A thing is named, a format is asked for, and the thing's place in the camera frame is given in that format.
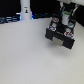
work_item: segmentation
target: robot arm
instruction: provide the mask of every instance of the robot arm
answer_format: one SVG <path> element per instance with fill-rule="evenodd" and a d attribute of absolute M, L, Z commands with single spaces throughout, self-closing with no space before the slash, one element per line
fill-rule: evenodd
<path fill-rule="evenodd" d="M 71 0 L 63 1 L 60 12 L 53 14 L 49 28 L 46 29 L 45 37 L 60 46 L 72 49 L 74 44 L 74 27 L 76 24 L 76 15 L 74 9 L 76 4 Z"/>
<path fill-rule="evenodd" d="M 84 6 L 84 0 L 57 0 L 57 1 L 61 1 L 61 2 L 67 3 L 67 4 L 70 4 L 71 2 L 73 2 L 73 3 Z"/>

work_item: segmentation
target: white background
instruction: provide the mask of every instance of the white background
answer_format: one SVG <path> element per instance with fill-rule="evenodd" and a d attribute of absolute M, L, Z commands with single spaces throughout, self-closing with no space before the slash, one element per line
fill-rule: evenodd
<path fill-rule="evenodd" d="M 0 84 L 84 84 L 84 27 L 69 50 L 45 38 L 49 23 L 0 24 Z"/>

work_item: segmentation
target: white table surface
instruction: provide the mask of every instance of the white table surface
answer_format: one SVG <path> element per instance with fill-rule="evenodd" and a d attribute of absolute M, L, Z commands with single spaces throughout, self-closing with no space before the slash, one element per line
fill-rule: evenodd
<path fill-rule="evenodd" d="M 50 19 L 0 24 L 0 84 L 84 84 L 84 28 L 72 50 L 45 38 Z"/>

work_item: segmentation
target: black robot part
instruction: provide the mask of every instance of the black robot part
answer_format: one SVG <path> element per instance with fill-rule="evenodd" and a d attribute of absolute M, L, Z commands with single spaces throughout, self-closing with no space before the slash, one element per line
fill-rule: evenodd
<path fill-rule="evenodd" d="M 74 13 L 74 15 L 72 15 L 73 10 L 75 9 L 75 4 L 71 3 L 71 4 L 63 4 L 64 6 L 62 7 L 61 11 L 55 11 L 55 13 L 52 16 L 52 20 L 49 24 L 49 26 L 52 26 L 53 24 L 56 24 L 56 30 L 52 31 L 51 29 L 47 28 L 46 29 L 46 34 L 45 37 L 47 39 L 50 39 L 51 41 L 53 41 L 53 38 L 56 38 L 60 41 L 62 41 L 62 46 L 72 49 L 73 45 L 74 45 L 74 38 L 69 38 L 67 36 L 64 35 L 64 32 L 66 32 L 66 28 L 69 28 L 71 30 L 71 33 L 74 34 L 74 27 L 76 24 L 76 13 Z M 63 12 L 67 11 L 70 12 L 70 17 L 69 17 L 69 23 L 73 23 L 74 26 L 72 28 L 70 28 L 67 25 L 62 24 L 62 15 Z M 58 18 L 59 21 L 58 22 L 54 22 L 53 18 Z"/>

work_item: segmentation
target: black object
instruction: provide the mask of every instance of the black object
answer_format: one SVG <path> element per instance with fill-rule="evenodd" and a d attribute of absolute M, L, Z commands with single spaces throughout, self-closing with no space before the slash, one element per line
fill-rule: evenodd
<path fill-rule="evenodd" d="M 21 12 L 20 0 L 0 0 L 0 17 L 15 16 Z"/>
<path fill-rule="evenodd" d="M 76 11 L 76 21 L 84 27 L 84 6 L 79 6 Z"/>
<path fill-rule="evenodd" d="M 70 12 L 70 10 L 75 8 L 75 4 L 72 4 L 72 5 L 69 5 L 69 6 L 67 4 L 64 4 L 63 7 L 65 7 L 65 11 Z M 53 14 L 53 16 L 52 16 L 52 21 L 51 21 L 49 26 L 52 26 L 53 23 L 56 24 L 56 30 L 51 30 L 50 28 L 47 28 L 45 37 L 47 39 L 50 39 L 51 41 L 53 41 L 53 37 L 57 38 L 57 39 L 60 39 L 60 41 L 63 42 L 62 46 L 66 47 L 66 48 L 69 48 L 69 49 L 72 49 L 72 46 L 73 46 L 75 40 L 64 35 L 64 33 L 66 32 L 66 28 L 69 28 L 69 27 L 67 25 L 62 24 L 62 11 L 59 11 L 58 13 L 55 12 L 55 13 L 56 14 Z M 71 15 L 69 17 L 69 22 L 74 24 L 73 28 L 70 28 L 71 33 L 74 34 L 74 27 L 75 27 L 75 24 L 76 24 L 76 13 L 74 13 L 73 16 L 72 16 L 72 13 L 73 13 L 73 10 L 72 10 Z"/>

